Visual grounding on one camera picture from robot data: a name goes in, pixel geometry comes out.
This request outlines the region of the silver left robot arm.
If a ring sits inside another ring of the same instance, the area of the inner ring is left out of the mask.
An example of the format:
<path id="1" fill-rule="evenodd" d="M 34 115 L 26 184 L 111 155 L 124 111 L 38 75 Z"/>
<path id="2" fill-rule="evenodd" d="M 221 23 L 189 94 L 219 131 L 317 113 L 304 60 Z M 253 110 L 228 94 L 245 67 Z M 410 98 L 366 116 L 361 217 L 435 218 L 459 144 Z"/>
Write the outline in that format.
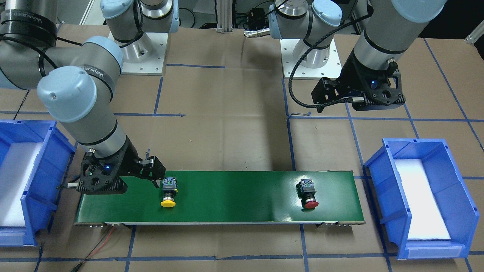
<path id="1" fill-rule="evenodd" d="M 298 39 L 296 67 L 289 73 L 289 95 L 298 105 L 315 108 L 350 103 L 356 111 L 392 110 L 406 103 L 397 61 L 443 9 L 444 0 L 372 0 L 372 12 L 344 23 L 331 0 L 276 0 L 268 25 L 274 39 Z M 313 51 L 327 54 L 337 31 L 366 20 L 366 25 L 337 79 L 322 77 L 311 93 L 313 103 L 298 100 L 292 90 L 297 67 Z"/>

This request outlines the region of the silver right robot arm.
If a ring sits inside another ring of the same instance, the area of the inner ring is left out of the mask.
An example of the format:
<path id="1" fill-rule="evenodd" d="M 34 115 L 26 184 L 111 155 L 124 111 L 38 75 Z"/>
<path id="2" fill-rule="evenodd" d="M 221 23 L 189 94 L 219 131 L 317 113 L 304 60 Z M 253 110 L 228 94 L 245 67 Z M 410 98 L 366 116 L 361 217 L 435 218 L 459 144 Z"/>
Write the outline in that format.
<path id="1" fill-rule="evenodd" d="M 56 0 L 7 0 L 1 12 L 1 88 L 35 89 L 50 115 L 85 150 L 81 172 L 67 184 L 84 194 L 127 191 L 122 177 L 159 188 L 165 167 L 141 159 L 109 103 L 122 73 L 124 53 L 147 33 L 178 29 L 176 0 L 102 0 L 113 39 L 93 36 L 75 48 L 56 46 Z"/>

